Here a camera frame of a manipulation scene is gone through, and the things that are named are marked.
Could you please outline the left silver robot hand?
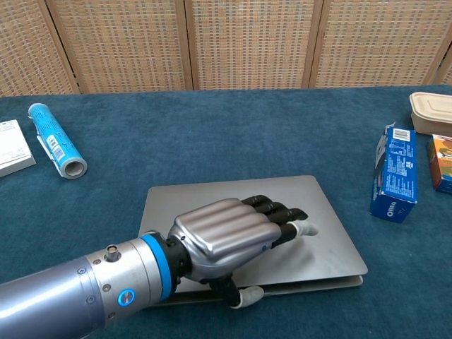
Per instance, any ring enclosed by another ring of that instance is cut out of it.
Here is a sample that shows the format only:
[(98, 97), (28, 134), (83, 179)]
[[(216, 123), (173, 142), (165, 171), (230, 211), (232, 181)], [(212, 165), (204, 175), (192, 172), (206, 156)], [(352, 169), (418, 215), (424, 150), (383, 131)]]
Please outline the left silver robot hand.
[(186, 278), (209, 285), (230, 308), (243, 309), (261, 300), (264, 290), (238, 288), (233, 272), (281, 244), (318, 232), (302, 209), (264, 195), (209, 203), (174, 219), (166, 240), (173, 284)]

